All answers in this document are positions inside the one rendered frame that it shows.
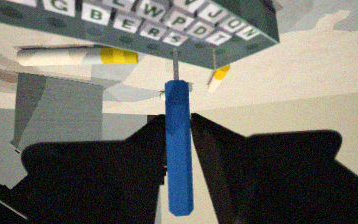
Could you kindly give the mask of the blue stylus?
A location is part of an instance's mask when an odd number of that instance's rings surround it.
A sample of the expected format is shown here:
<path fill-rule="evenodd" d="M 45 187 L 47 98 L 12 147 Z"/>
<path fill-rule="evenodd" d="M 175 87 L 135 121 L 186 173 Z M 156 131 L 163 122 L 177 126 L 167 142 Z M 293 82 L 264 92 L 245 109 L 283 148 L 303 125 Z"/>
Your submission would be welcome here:
<path fill-rule="evenodd" d="M 179 80 L 178 50 L 173 51 L 173 75 L 164 84 L 168 211 L 178 217 L 194 210 L 189 84 Z"/>

